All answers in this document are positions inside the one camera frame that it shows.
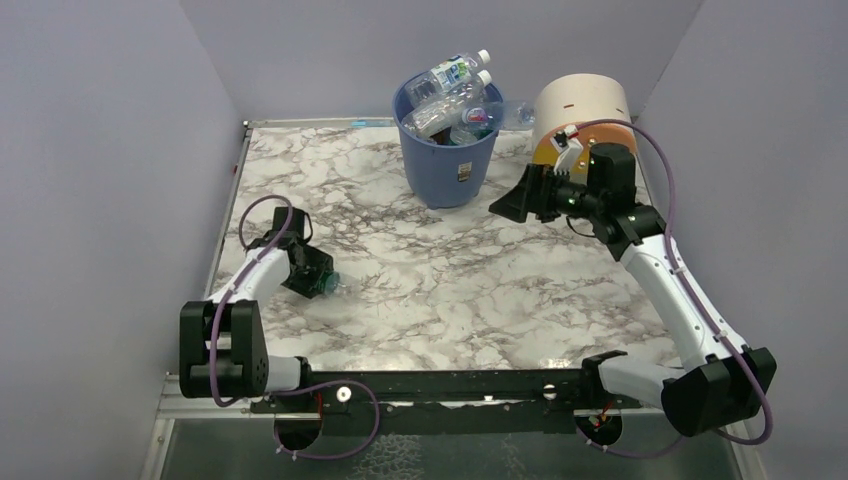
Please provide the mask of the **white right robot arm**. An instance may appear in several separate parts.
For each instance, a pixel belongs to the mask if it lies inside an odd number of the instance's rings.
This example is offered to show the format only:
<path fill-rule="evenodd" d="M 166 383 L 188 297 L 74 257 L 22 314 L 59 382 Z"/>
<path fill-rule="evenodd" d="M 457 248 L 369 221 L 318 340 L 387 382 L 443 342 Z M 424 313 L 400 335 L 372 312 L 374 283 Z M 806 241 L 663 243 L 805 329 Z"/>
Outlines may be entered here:
<path fill-rule="evenodd" d="M 531 163 L 489 210 L 516 223 L 529 215 L 542 223 L 561 216 L 589 221 L 594 237 L 637 281 L 670 333 L 678 368 L 624 352 L 584 360 L 591 399 L 621 395 L 659 408 L 685 437 L 765 412 L 775 358 L 764 347 L 750 347 L 687 278 L 662 215 L 636 199 L 636 167 L 631 150 L 616 143 L 590 148 L 583 184 L 552 166 Z"/>

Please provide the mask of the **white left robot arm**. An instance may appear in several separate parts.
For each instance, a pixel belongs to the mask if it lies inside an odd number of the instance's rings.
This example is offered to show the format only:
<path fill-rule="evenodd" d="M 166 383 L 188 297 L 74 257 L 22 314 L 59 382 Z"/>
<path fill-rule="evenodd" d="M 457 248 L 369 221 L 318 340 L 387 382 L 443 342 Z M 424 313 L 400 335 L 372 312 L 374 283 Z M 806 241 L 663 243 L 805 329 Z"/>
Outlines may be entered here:
<path fill-rule="evenodd" d="M 207 299 L 179 316 L 179 385 L 186 398 L 231 404 L 305 387 L 309 365 L 268 352 L 261 310 L 287 289 L 304 298 L 330 295 L 339 275 L 333 257 L 312 246 L 312 222 L 299 208 L 278 207 L 270 231 L 248 246 L 244 263 Z"/>

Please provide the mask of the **bottle purple blue label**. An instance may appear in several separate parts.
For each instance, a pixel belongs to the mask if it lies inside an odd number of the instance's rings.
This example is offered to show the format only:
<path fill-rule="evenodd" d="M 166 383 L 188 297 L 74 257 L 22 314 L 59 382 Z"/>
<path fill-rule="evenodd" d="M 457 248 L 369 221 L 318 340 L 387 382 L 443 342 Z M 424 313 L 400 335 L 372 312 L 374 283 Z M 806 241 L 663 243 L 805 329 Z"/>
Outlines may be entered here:
<path fill-rule="evenodd" d="M 535 107 L 527 101 L 484 102 L 467 108 L 460 124 L 471 131 L 527 131 L 534 126 L 535 112 Z"/>

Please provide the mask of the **clear bottle dark green label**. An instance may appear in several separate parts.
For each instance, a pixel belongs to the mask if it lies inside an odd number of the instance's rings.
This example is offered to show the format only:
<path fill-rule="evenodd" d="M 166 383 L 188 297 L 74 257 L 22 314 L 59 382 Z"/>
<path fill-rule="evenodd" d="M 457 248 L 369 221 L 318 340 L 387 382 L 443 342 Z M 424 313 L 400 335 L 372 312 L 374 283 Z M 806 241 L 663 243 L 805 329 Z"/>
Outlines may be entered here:
<path fill-rule="evenodd" d="M 346 280 L 338 271 L 325 271 L 318 282 L 319 293 L 323 296 L 332 296 L 347 288 Z"/>

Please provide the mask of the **clear bottle white green label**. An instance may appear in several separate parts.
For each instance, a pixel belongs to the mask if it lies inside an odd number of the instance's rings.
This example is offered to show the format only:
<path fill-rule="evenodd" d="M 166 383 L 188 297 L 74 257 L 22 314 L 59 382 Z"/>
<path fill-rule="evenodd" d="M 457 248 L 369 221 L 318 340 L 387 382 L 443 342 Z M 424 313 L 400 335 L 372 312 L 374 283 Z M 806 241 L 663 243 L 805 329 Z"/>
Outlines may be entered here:
<path fill-rule="evenodd" d="M 452 126 L 449 133 L 449 144 L 466 146 L 474 144 L 488 135 L 487 130 L 474 130 L 466 125 Z"/>

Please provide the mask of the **clear bottle white cap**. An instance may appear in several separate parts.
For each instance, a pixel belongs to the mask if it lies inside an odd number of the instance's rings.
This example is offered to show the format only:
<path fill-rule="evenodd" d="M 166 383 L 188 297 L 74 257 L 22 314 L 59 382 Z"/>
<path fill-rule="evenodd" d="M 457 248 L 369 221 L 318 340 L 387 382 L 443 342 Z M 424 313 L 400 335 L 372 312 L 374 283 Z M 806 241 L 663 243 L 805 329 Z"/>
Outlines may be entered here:
<path fill-rule="evenodd" d="M 419 138 L 432 137 L 456 123 L 466 109 L 481 103 L 491 82 L 490 72 L 482 70 L 471 80 L 415 108 L 401 120 L 401 125 Z"/>

